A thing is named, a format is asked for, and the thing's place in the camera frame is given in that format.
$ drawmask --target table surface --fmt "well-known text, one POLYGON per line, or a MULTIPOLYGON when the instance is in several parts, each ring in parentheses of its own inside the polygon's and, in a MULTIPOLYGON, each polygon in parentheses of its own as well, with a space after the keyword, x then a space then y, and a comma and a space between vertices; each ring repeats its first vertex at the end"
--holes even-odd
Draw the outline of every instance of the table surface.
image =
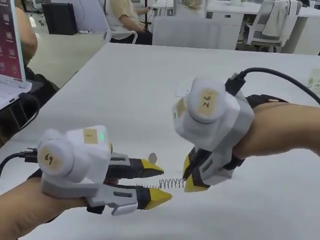
MULTIPOLYGON (((173 8, 173 0, 157 0, 152 6, 153 8, 173 8)), ((254 2, 244 2, 241 6, 232 6, 230 1, 210 1, 207 10, 215 13, 231 13, 231 14, 252 14, 259 12, 261 4, 254 2)), ((299 17, 320 18, 320 10, 311 7, 302 7, 299 17)))
MULTIPOLYGON (((67 131, 105 125, 115 152, 132 158, 157 154, 163 178, 180 178, 192 145, 174 131, 177 89, 194 77, 226 81, 249 67, 281 71, 306 84, 318 56, 107 44, 40 111, 37 119, 1 150, 0 159, 35 147, 45 129, 67 131)), ((249 74, 245 95, 269 94, 316 106, 300 89, 264 73, 249 74)), ((173 199, 149 211, 112 217, 83 209, 65 212, 21 240, 302 240, 320 228, 320 161, 307 150, 252 157, 234 179, 206 192, 168 189, 173 199)), ((0 194, 24 181, 37 167, 12 160, 3 171, 0 194)), ((158 177, 124 180, 156 185, 158 177)))

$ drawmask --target forearm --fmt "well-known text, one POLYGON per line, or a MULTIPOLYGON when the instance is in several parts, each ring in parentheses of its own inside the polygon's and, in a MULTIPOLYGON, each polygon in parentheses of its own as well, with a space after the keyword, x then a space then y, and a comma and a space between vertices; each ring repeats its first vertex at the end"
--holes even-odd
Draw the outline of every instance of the forearm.
POLYGON ((234 147, 239 158, 267 156, 293 149, 320 150, 320 108, 266 103, 254 109, 248 133, 234 147))
POLYGON ((41 192, 39 178, 29 179, 0 196, 0 236, 8 236, 1 240, 15 240, 65 210, 86 206, 84 199, 47 196, 41 192))
POLYGON ((129 17, 122 18, 120 20, 123 24, 123 26, 128 29, 129 31, 135 31, 135 32, 144 32, 145 30, 143 27, 141 27, 138 23, 131 20, 129 17))
POLYGON ((136 11, 136 14, 138 14, 138 15, 143 15, 143 14, 146 14, 147 12, 146 12, 146 10, 145 9, 138 9, 137 11, 136 11))

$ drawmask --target yellow fingertip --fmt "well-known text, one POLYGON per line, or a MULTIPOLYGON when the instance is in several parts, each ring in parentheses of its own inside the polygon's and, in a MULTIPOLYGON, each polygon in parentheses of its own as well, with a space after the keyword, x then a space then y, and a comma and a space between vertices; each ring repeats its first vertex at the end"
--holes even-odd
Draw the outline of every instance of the yellow fingertip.
POLYGON ((164 172, 164 170, 161 167, 159 167, 155 164, 152 164, 147 159, 141 159, 141 162, 142 162, 142 166, 144 169, 154 169, 154 170, 164 172))
POLYGON ((203 192, 208 190, 209 187, 205 186, 196 186, 194 184, 194 180, 192 178, 192 175, 190 175, 187 180, 185 181, 185 187, 184 187, 184 192, 186 193, 196 193, 196 192, 203 192))
POLYGON ((150 191, 151 201, 144 208, 144 210, 153 209, 153 208, 169 201, 170 199, 172 199, 172 195, 170 193, 161 191, 160 189, 150 188, 149 191, 150 191))
POLYGON ((189 155, 188 155, 188 156, 186 156, 184 163, 183 163, 182 177, 184 176, 185 171, 186 171, 187 167, 189 167, 189 165, 190 165, 190 160, 189 160, 189 155))

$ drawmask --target desk drawer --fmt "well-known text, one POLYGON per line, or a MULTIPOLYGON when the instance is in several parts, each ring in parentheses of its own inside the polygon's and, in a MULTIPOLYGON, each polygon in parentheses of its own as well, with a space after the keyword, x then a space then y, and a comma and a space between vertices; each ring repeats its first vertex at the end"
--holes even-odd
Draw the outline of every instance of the desk drawer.
POLYGON ((217 24, 241 26, 244 15, 240 13, 213 12, 212 20, 217 24))

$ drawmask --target floor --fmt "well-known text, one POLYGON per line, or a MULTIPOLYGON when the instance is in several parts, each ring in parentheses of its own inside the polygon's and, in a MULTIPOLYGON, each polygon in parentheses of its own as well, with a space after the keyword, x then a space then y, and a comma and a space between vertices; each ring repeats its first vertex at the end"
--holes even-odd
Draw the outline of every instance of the floor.
POLYGON ((29 67, 62 87, 105 44, 102 34, 50 35, 39 24, 40 16, 30 16, 38 39, 38 49, 29 67))

